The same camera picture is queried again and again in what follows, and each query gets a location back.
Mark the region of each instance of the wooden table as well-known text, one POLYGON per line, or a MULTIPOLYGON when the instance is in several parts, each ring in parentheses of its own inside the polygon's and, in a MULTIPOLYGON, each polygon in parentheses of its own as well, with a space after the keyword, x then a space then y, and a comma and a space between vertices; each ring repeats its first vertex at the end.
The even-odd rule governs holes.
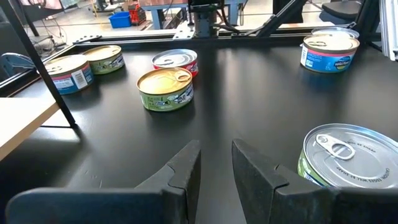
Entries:
POLYGON ((0 160, 58 110, 54 99, 0 98, 0 160))
MULTIPOLYGON (((247 0, 225 0, 228 6, 228 20, 232 25, 238 24, 238 6, 244 4, 247 0)), ((140 7, 150 11, 155 29, 162 29, 159 19, 159 11, 172 8, 187 8, 188 0, 140 0, 140 7)))

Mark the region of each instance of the workbench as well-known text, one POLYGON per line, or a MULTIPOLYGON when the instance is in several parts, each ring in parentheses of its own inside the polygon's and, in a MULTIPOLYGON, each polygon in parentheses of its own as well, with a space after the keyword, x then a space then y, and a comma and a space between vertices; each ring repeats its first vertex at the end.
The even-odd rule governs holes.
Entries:
MULTIPOLYGON (((232 25, 238 24, 238 9, 240 4, 245 4, 247 0, 226 0, 225 6, 228 6, 228 21, 232 25)), ((164 9, 184 8, 188 7, 188 0, 143 0, 139 2, 141 8, 150 11, 154 29, 163 29, 159 13, 164 9)))
MULTIPOLYGON (((35 187, 135 187, 198 139, 197 223, 242 224, 246 221, 231 161, 233 138, 293 171, 305 135, 321 124, 355 124, 398 139, 397 64, 373 48, 361 47, 344 74, 322 75, 300 65, 298 44, 199 43, 192 47, 199 66, 193 101, 177 111, 155 113, 144 109, 136 88, 138 78, 153 69, 152 57, 167 49, 155 42, 150 46, 123 45, 124 68, 95 76, 89 88, 63 97, 81 140, 66 131, 38 130, 0 162, 0 177, 7 183, 0 186, 1 209, 16 193, 35 187), (59 138, 67 143, 54 141, 59 138)), ((73 47, 64 54, 87 48, 73 47)), ((17 97, 48 94, 44 83, 37 82, 17 97)))

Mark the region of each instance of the green label can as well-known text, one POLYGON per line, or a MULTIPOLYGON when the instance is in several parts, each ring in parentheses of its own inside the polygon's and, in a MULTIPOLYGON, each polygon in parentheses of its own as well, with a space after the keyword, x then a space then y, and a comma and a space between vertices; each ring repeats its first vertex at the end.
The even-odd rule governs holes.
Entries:
POLYGON ((108 74, 124 66, 121 48, 116 45, 96 47, 83 54, 87 56, 94 75, 108 74))
POLYGON ((173 111, 193 98, 192 74, 184 68, 161 68, 137 82, 142 104, 151 111, 173 111))
POLYGON ((398 143, 350 124, 324 124, 304 139, 298 174, 320 186, 398 187, 398 143))

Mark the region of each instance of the gold lid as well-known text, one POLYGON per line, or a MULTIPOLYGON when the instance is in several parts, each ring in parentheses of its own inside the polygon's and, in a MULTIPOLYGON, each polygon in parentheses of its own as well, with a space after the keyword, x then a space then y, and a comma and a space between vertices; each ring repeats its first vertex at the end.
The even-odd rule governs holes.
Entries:
POLYGON ((304 43, 313 49, 333 52, 354 50, 359 47, 359 41, 352 37, 331 34, 310 35, 304 38, 304 43))
POLYGON ((87 50, 83 55, 86 55, 89 61, 97 61, 113 57, 121 51, 122 48, 117 45, 108 45, 87 50))
POLYGON ((68 55, 45 62, 44 66, 49 75, 58 75, 65 72, 70 72, 87 63, 87 58, 84 55, 68 55))
POLYGON ((137 87, 147 94, 162 95, 181 90, 191 80, 192 74, 184 68, 160 68, 138 79, 137 87))

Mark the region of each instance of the red can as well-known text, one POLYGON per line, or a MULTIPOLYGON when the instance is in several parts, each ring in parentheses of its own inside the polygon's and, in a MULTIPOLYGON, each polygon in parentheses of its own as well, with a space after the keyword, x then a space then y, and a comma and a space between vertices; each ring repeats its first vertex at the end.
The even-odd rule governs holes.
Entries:
POLYGON ((157 54, 152 59, 155 69, 180 67, 192 73, 192 77, 198 74, 197 53, 188 49, 166 50, 157 54))

